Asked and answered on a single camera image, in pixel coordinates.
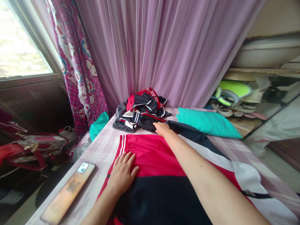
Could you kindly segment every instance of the curtain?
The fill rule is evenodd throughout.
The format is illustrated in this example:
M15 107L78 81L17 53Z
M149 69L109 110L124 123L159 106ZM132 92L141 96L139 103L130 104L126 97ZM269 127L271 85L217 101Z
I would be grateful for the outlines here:
M72 0L47 0L53 34L80 139L98 116L108 111L77 9Z
M168 107L202 108L264 0L76 0L114 112L152 87Z

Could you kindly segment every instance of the handbag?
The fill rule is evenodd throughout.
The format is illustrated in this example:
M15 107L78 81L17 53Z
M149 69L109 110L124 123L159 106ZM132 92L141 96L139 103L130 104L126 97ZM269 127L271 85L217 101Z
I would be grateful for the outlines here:
M54 160L63 147L68 144L68 139L51 133L35 133L23 135L10 144L0 146L0 165L2 161L30 170L43 170L47 164L46 158ZM27 162L38 161L38 166Z

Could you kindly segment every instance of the checkered tablecloth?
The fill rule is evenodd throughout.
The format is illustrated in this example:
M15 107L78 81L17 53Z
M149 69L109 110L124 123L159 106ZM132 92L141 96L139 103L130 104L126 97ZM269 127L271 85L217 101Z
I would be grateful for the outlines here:
M178 121L176 118L176 114L179 114L178 109L165 108L165 110L172 113L172 116L166 118L167 120ZM119 136L128 134L124 131L112 128L115 118L116 116L114 115L109 120L100 134L59 182L27 224L46 224L40 220L41 214L84 161L96 164L96 171L91 179L89 179L88 184L84 187L78 198L75 200L74 205L70 208L62 224L78 224L85 217L94 205L106 178L107 171L114 160L119 146ZM151 133L140 128L134 134ZM237 162L248 163L254 166L261 175L261 184L268 190L269 194L281 201L298 218L300 218L299 196L286 184L284 184L270 169L268 169L242 141L239 139L209 135L208 138L229 159Z

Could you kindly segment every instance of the teal cloth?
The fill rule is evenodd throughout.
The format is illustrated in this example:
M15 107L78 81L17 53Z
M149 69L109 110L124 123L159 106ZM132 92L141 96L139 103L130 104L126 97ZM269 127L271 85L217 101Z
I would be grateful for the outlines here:
M107 112L103 112L98 117L98 119L95 122L93 122L93 124L90 127L90 136L91 136L91 141L92 142L98 136L100 131L102 131L103 127L108 123L108 120L109 119L108 119Z
M237 129L219 113L185 108L179 108L179 113L180 115L176 115L179 122L195 127L205 134L226 138L242 138Z

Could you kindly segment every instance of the bottle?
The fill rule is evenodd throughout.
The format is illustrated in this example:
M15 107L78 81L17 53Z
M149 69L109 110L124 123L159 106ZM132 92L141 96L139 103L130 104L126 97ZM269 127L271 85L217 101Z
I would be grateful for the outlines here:
M68 139L68 144L66 148L69 150L76 144L76 133L73 132L70 126L65 127L64 129L59 129L58 133L60 136Z

